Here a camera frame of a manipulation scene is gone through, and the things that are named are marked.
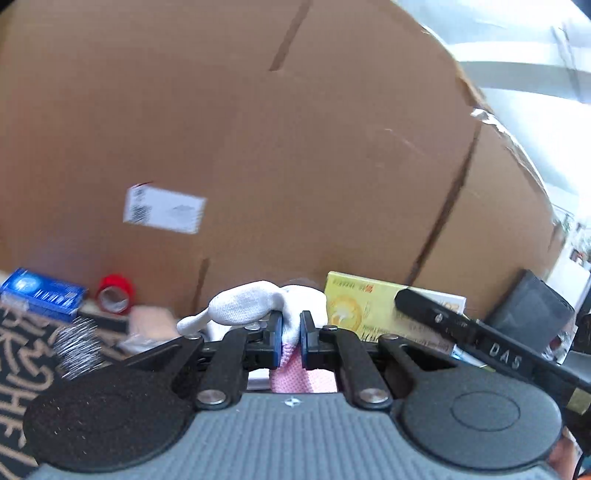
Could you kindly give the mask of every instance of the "packing tape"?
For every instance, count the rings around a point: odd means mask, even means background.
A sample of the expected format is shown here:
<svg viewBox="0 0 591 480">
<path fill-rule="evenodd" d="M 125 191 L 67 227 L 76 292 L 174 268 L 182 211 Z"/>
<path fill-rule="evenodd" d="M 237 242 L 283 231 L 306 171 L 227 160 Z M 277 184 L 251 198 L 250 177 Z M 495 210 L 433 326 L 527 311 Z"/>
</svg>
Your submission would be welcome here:
<svg viewBox="0 0 591 480">
<path fill-rule="evenodd" d="M 96 301 L 105 312 L 124 314 L 134 302 L 134 286 L 122 275 L 108 275 L 100 281 Z"/>
</svg>

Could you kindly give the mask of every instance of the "patterned rug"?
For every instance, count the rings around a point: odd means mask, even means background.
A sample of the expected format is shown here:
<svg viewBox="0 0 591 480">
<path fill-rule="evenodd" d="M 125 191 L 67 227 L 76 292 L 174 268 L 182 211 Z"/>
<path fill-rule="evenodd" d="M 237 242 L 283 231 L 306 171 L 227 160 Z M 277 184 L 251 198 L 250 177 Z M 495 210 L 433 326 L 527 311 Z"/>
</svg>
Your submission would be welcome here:
<svg viewBox="0 0 591 480">
<path fill-rule="evenodd" d="M 0 479 L 24 478 L 37 466 L 26 453 L 22 416 L 57 375 L 58 360 L 51 347 L 60 329 L 39 318 L 0 309 Z M 115 347 L 116 336 L 102 330 L 96 336 L 105 362 L 125 358 Z"/>
</svg>

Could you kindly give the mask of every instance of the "cardboard box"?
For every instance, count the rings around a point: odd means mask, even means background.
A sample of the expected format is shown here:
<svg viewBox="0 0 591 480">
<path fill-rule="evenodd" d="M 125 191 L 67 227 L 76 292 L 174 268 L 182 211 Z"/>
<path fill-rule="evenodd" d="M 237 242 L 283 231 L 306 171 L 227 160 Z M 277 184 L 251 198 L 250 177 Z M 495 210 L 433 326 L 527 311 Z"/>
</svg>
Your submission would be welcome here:
<svg viewBox="0 0 591 480">
<path fill-rule="evenodd" d="M 466 315 L 486 319 L 522 268 L 544 278 L 561 236 L 545 191 L 483 124 L 446 223 L 413 285 L 462 294 Z"/>
<path fill-rule="evenodd" d="M 396 309 L 396 294 L 405 288 L 416 290 L 456 313 L 464 311 L 464 297 L 329 272 L 324 289 L 329 323 L 352 330 L 367 342 L 377 342 L 384 333 L 395 333 L 450 355 L 453 342 Z"/>
<path fill-rule="evenodd" d="M 91 289 L 116 271 L 140 303 L 177 315 L 262 278 L 406 284 L 421 271 L 435 283 L 421 266 L 465 175 L 478 102 L 389 0 L 19 0 L 0 23 L 0 268 Z M 206 199 L 198 233 L 124 223 L 144 183 Z M 542 203 L 528 225 L 545 230 Z M 455 211 L 461 225 L 489 215 Z M 510 236 L 488 271 L 460 259 L 465 285 L 427 288 L 488 301 L 471 285 L 535 271 L 539 255 L 522 254 L 538 252 L 533 236 L 515 248 Z"/>
</svg>

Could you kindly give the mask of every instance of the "yellow packaging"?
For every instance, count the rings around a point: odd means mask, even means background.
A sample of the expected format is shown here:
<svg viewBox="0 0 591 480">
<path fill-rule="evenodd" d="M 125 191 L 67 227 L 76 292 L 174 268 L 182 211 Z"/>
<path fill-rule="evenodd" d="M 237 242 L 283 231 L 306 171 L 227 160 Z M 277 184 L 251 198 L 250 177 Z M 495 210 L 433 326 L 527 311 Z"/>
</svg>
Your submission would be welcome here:
<svg viewBox="0 0 591 480">
<path fill-rule="evenodd" d="M 326 280 L 329 323 L 354 331 L 367 342 L 377 342 L 384 333 L 394 333 L 413 342 L 450 354 L 453 343 L 429 327 L 399 312 L 394 304 L 396 294 L 405 285 L 371 278 L 330 272 Z M 422 288 L 410 287 L 444 307 L 462 314 L 466 298 Z"/>
</svg>

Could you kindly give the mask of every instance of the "black circular button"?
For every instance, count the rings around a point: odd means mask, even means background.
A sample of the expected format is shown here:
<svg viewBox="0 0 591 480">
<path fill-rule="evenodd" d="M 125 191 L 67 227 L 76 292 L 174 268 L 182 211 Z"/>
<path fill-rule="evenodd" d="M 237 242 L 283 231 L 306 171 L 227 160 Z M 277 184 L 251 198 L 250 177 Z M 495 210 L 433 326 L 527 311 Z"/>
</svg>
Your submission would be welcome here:
<svg viewBox="0 0 591 480">
<path fill-rule="evenodd" d="M 562 430 L 560 410 L 545 392 L 471 367 L 425 372 L 403 404 L 401 423 L 419 449 L 485 471 L 545 458 Z"/>
<path fill-rule="evenodd" d="M 63 470 L 109 472 L 145 462 L 184 432 L 193 408 L 170 377 L 112 366 L 57 384 L 27 408 L 35 457 Z"/>
<path fill-rule="evenodd" d="M 481 432 L 500 432 L 519 420 L 519 405 L 498 393 L 466 393 L 452 404 L 452 415 L 465 427 Z"/>
</svg>

